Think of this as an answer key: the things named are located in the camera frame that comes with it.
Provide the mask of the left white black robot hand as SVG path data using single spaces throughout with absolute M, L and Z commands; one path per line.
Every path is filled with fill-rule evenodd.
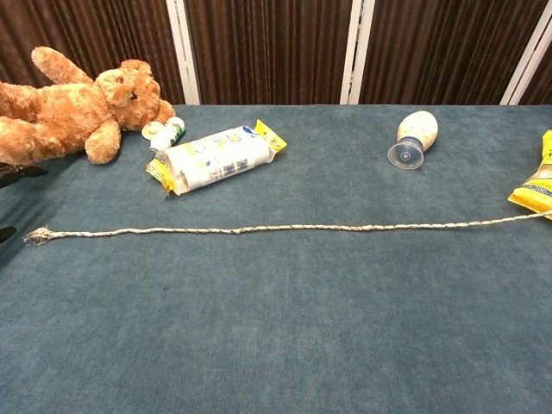
M 48 171 L 41 167 L 33 165 L 16 165 L 6 162 L 1 163 L 1 187 L 13 185 L 24 178 L 37 178 L 47 175 Z M 1 242 L 6 242 L 14 233 L 16 228 L 13 226 L 1 228 Z

